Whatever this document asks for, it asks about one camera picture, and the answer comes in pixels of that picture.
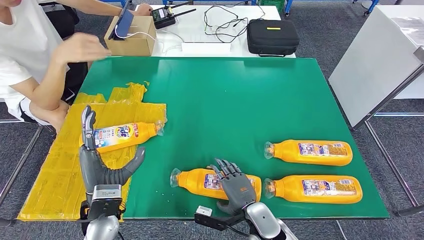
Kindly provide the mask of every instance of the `white table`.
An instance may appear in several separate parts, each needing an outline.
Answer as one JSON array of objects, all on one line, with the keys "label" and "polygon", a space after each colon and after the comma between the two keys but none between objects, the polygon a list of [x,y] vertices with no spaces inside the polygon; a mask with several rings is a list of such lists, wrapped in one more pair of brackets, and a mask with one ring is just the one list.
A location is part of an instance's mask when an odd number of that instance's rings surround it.
[{"label": "white table", "polygon": [[354,128],[365,123],[413,207],[424,210],[369,123],[372,116],[424,116],[421,112],[379,113],[393,98],[424,98],[424,47],[416,45],[391,18],[420,17],[423,5],[378,5],[328,79]]},{"label": "white table", "polygon": [[[163,5],[152,5],[153,9],[162,8]],[[190,12],[185,15],[177,17],[177,23],[158,29],[156,31],[157,41],[153,48],[152,56],[154,57],[258,57],[257,54],[252,54],[248,50],[247,34],[244,33],[237,37],[230,47],[230,51],[226,53],[213,53],[210,49],[200,51],[199,53],[184,53],[182,52],[181,43],[182,41],[171,33],[162,32],[165,30],[179,35],[184,42],[196,42],[196,43],[220,43],[215,35],[210,36],[205,34],[205,22],[204,12],[210,8],[210,5],[184,5],[173,9],[175,14],[182,13],[191,9],[196,9],[194,12]],[[262,17],[266,20],[281,20],[280,14],[275,6],[261,6],[265,15]],[[247,6],[234,6],[226,8],[229,11],[238,15],[238,18],[248,18],[249,20],[260,18],[263,13],[262,10],[254,5]],[[208,24],[222,25],[232,19],[235,16],[228,13],[218,7],[215,7],[207,12]],[[222,29],[220,33],[226,33],[230,35],[236,35],[241,29],[246,26],[247,22],[241,22],[236,27],[229,27]],[[206,29],[208,33],[214,33],[215,29],[208,27]],[[227,42],[231,40],[231,37],[220,36],[220,38]],[[296,55],[288,55],[287,58],[295,58]]]}]

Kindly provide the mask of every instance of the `plastic bottle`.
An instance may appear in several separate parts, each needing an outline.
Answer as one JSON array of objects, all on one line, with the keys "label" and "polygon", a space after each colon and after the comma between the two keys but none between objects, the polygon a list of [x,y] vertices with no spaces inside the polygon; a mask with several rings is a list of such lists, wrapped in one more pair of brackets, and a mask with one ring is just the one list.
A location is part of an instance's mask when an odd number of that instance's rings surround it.
[{"label": "plastic bottle", "polygon": [[265,197],[290,202],[354,204],[362,199],[359,181],[353,176],[292,175],[280,180],[265,179]]},{"label": "plastic bottle", "polygon": [[344,166],[352,161],[352,149],[344,141],[285,140],[280,143],[267,141],[264,147],[266,159],[272,157],[289,163]]},{"label": "plastic bottle", "polygon": [[[256,201],[259,202],[262,192],[261,179],[253,175],[246,174],[246,176],[256,192]],[[191,171],[180,171],[175,168],[171,172],[169,183],[172,188],[180,186],[192,194],[228,200],[218,176],[212,169],[196,168]]]},{"label": "plastic bottle", "polygon": [[99,153],[142,144],[156,135],[164,135],[161,121],[155,123],[133,122],[94,130],[94,142]]}]

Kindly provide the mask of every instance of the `yellow plastic bag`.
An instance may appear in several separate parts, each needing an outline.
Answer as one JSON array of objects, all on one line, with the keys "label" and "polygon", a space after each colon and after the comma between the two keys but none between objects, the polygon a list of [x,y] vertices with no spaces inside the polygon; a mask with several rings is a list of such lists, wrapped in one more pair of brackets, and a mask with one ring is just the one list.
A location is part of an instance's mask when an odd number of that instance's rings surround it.
[{"label": "yellow plastic bag", "polygon": [[[87,104],[96,112],[94,128],[132,122],[166,123],[166,104],[143,103],[144,85],[130,83],[115,87],[106,102],[102,94],[79,93],[69,109],[65,123],[53,142],[40,173],[17,217],[22,221],[61,221],[80,218],[81,202],[86,199],[78,157],[82,133],[81,113]],[[119,169],[131,160],[136,146],[105,152],[101,155],[111,169]],[[127,200],[131,179],[122,186]]]}]

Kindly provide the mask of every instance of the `green mat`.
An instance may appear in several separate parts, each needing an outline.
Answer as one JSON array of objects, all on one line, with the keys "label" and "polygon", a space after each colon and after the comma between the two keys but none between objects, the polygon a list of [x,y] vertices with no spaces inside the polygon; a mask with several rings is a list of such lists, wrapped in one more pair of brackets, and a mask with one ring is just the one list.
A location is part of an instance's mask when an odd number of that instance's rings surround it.
[{"label": "green mat", "polygon": [[[237,163],[262,179],[289,175],[356,177],[363,198],[355,204],[265,203],[278,218],[387,218],[389,214],[315,59],[113,57],[95,62],[81,88],[102,93],[129,82],[150,82],[143,101],[166,103],[164,136],[143,144],[146,157],[133,175],[128,218],[193,218],[199,205],[224,216],[216,199],[171,188],[174,168],[189,171],[214,163]],[[353,160],[343,167],[265,159],[266,141],[345,141]]]}]

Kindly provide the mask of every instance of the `cardboard box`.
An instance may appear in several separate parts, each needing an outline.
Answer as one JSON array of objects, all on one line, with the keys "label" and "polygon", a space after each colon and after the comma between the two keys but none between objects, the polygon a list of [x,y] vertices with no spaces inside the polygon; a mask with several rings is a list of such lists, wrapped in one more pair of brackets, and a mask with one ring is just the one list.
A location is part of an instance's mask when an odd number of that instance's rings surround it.
[{"label": "cardboard box", "polygon": [[138,33],[124,40],[108,39],[112,31],[115,31],[115,25],[118,21],[117,16],[112,20],[109,29],[104,36],[107,48],[112,51],[114,56],[151,56],[155,41],[143,33],[148,33],[156,39],[156,28],[151,16],[134,16],[128,34]]}]

